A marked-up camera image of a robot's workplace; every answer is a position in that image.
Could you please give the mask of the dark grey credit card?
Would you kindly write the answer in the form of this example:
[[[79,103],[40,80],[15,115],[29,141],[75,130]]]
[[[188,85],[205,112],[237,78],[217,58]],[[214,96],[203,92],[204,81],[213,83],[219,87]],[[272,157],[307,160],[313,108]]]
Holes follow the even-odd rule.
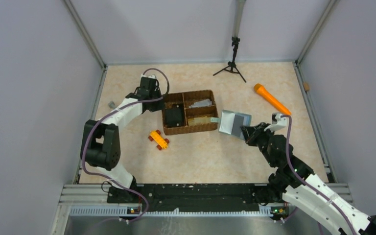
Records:
[[[251,123],[252,116],[244,113],[235,113],[235,119],[233,123],[233,129],[231,135],[245,140],[241,126],[249,126]]]

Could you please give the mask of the green card holder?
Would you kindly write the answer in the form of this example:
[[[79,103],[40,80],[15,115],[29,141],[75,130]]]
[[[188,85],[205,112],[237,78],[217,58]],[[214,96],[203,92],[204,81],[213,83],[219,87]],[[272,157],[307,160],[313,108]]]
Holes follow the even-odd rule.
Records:
[[[223,110],[221,117],[211,117],[211,123],[218,123],[218,131],[245,140],[241,126],[250,126],[252,116],[246,113]]]

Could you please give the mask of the brown wicker divided basket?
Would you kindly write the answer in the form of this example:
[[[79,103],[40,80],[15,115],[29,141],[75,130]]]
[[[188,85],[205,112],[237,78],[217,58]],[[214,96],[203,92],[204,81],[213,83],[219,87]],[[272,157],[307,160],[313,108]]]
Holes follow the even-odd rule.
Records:
[[[200,108],[189,108],[195,101],[211,99],[214,102],[214,105],[209,107],[200,107]],[[181,93],[172,93],[168,94],[164,98],[165,107],[162,109],[162,123],[163,130],[166,135],[179,135],[179,134],[188,134],[196,132],[208,132],[214,131],[217,129],[217,123],[209,123],[205,125],[195,125],[189,126],[188,119],[194,117],[216,117],[218,118],[218,110],[212,90],[199,90],[199,91],[189,91]],[[184,115],[185,115],[185,125],[182,127],[167,128],[165,127],[165,109],[171,108],[174,104],[183,104]]]

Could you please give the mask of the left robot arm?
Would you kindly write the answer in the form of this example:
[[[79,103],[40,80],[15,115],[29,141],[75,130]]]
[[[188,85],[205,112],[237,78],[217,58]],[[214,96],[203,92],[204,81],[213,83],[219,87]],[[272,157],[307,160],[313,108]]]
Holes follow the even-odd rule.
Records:
[[[88,175],[101,176],[118,188],[118,194],[125,202],[137,197],[137,189],[132,186],[134,177],[119,163],[121,148],[119,133],[133,119],[145,111],[156,112],[164,107],[164,95],[155,75],[141,76],[140,84],[129,93],[121,104],[99,120],[86,121],[80,152],[82,166],[90,165]]]

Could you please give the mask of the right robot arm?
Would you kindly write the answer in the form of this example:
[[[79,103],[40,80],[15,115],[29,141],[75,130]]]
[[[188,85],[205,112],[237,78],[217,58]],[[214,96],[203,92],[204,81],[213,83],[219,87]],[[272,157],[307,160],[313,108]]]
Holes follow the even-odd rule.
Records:
[[[282,113],[274,113],[272,123],[241,126],[246,144],[258,147],[276,169],[269,177],[268,197],[294,205],[332,235],[376,235],[376,215],[351,205],[293,154],[291,127],[292,117]]]

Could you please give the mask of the grey card in basket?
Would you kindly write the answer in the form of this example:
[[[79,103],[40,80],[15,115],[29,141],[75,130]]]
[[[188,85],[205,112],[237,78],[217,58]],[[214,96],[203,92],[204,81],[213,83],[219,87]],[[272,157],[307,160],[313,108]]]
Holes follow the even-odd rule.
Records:
[[[189,105],[189,108],[200,108],[200,107],[209,107],[214,105],[214,102],[211,99],[203,99],[199,101],[193,102],[191,105]]]

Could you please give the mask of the gold card in basket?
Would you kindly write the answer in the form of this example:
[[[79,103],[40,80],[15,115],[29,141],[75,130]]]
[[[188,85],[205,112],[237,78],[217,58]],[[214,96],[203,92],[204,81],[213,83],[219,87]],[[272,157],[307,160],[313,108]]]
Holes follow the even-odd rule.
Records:
[[[216,117],[193,117],[188,119],[188,125],[189,126],[195,126],[195,125],[205,125],[209,123],[215,123],[218,122],[218,118]]]

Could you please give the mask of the grey plastic connector piece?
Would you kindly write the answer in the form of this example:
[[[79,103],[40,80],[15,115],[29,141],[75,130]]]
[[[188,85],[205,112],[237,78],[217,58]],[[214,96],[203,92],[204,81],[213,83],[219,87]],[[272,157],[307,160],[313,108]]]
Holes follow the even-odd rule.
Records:
[[[115,109],[116,108],[116,104],[113,102],[113,101],[110,101],[109,103],[108,103],[108,107],[110,108],[110,109]]]

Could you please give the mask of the orange flashlight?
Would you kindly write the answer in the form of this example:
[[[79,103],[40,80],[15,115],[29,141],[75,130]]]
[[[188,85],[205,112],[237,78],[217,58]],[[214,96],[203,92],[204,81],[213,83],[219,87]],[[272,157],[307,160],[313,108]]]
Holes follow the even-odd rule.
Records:
[[[257,83],[253,90],[263,97],[267,102],[269,102],[274,108],[276,108],[280,113],[285,115],[291,115],[291,112],[280,102],[278,101],[271,93],[269,93],[266,88],[260,84]]]

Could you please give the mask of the yellow toy brick car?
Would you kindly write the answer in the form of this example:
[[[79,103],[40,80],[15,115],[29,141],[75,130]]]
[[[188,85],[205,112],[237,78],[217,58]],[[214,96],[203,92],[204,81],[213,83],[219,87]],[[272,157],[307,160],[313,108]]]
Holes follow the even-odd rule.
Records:
[[[154,130],[149,133],[148,139],[150,141],[154,141],[156,143],[156,148],[158,150],[164,150],[167,149],[169,146],[169,139],[163,138],[161,136],[160,130]]]

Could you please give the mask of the black mini tripod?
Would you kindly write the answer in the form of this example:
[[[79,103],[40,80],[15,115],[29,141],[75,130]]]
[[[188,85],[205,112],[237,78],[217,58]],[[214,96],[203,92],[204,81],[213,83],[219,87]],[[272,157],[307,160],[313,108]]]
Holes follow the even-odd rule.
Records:
[[[219,73],[221,73],[223,71],[226,71],[226,72],[229,72],[231,74],[237,74],[237,75],[239,75],[241,77],[241,79],[244,81],[244,83],[247,82],[246,79],[244,78],[244,76],[241,74],[241,72],[237,68],[237,65],[236,65],[236,62],[235,62],[235,59],[236,59],[236,56],[237,56],[239,42],[240,42],[240,39],[238,37],[232,37],[232,44],[231,44],[231,46],[233,47],[233,56],[232,56],[232,59],[231,59],[231,61],[229,61],[227,63],[226,67],[224,67],[221,70],[219,70],[216,73],[214,73],[213,76],[216,76],[217,74],[219,74]]]

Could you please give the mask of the grey pole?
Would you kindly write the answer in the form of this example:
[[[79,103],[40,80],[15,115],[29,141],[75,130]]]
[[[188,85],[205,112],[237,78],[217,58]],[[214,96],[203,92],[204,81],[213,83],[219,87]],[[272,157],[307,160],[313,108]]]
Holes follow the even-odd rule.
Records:
[[[232,38],[238,38],[245,3],[246,3],[246,0],[235,1],[235,17],[234,17]]]

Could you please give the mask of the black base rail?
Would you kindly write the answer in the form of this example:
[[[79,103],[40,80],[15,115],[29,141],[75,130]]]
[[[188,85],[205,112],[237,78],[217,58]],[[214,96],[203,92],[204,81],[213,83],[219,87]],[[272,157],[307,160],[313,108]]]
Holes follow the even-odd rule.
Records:
[[[148,205],[149,212],[270,212],[287,214],[290,204],[267,184],[136,184],[131,191],[110,187],[107,203]]]

